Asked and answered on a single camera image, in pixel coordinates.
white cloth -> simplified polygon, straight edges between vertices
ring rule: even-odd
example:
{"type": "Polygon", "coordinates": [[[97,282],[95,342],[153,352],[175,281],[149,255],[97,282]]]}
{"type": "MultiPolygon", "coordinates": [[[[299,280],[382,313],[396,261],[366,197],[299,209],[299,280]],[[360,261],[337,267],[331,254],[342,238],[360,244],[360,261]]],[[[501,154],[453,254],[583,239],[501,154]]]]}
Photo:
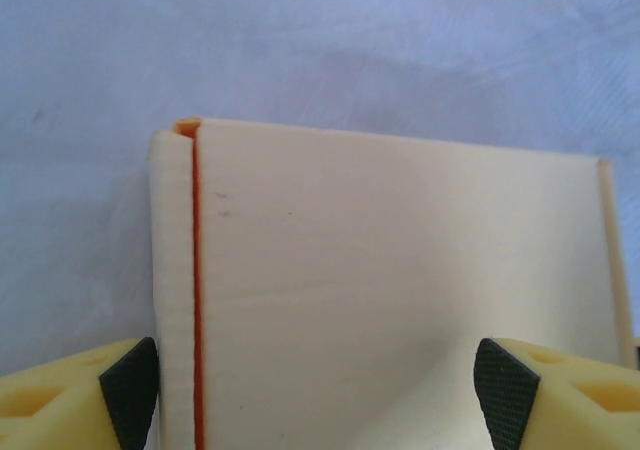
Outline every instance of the white cloth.
{"type": "Polygon", "coordinates": [[[153,334],[186,115],[602,155],[640,334],[640,0],[0,0],[0,374],[153,334]]]}

folded foam board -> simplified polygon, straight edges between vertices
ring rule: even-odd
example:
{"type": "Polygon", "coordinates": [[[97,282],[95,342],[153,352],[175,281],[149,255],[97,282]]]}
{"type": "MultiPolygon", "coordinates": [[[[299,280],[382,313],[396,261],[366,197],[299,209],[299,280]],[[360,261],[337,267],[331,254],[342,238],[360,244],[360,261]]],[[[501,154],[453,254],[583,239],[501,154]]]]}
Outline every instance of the folded foam board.
{"type": "Polygon", "coordinates": [[[595,158],[186,119],[151,178],[166,449],[491,448],[481,338],[634,365],[595,158]]]}
{"type": "Polygon", "coordinates": [[[2,450],[142,450],[158,396],[153,339],[130,339],[0,378],[2,450]]]}

